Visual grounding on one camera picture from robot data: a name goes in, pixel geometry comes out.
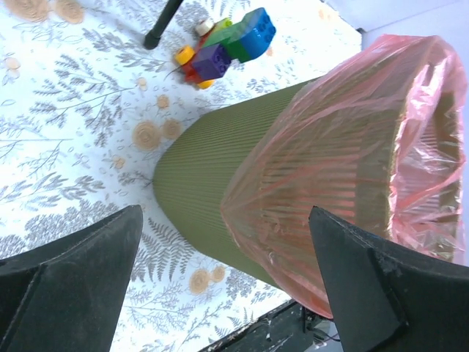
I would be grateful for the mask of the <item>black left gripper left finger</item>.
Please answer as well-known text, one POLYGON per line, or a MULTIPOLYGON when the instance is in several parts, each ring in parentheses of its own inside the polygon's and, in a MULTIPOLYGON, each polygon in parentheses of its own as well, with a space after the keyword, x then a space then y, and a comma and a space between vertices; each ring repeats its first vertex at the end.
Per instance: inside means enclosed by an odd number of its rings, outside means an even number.
POLYGON ((109 351, 143 227, 138 205, 1 260, 1 350, 109 351))

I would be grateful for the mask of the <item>olive green mesh trash bin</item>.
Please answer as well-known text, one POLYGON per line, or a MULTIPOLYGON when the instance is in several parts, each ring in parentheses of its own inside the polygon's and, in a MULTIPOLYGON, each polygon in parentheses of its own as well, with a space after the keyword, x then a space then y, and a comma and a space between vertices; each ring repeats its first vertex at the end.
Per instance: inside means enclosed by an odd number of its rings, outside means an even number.
POLYGON ((164 153, 154 174, 159 205, 192 246, 279 289, 234 242, 221 202, 241 163, 294 96, 313 81, 205 114, 164 153))

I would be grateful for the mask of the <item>red plastic trash bag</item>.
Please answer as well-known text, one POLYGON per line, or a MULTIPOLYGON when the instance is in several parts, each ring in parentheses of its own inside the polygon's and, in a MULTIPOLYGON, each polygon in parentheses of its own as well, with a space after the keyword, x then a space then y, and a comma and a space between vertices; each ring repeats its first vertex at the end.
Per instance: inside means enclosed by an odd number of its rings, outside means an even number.
POLYGON ((468 83, 438 36, 383 35, 305 85, 238 167, 221 215, 284 292, 330 318, 311 241, 314 206, 460 263, 468 83))

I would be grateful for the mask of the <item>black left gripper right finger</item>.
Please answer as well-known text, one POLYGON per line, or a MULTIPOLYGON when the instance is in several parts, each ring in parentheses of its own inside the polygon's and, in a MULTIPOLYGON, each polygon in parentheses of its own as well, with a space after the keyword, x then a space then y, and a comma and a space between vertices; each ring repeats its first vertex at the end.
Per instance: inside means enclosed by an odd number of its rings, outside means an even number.
POLYGON ((344 351, 467 351, 468 267, 314 206, 309 228, 344 351))

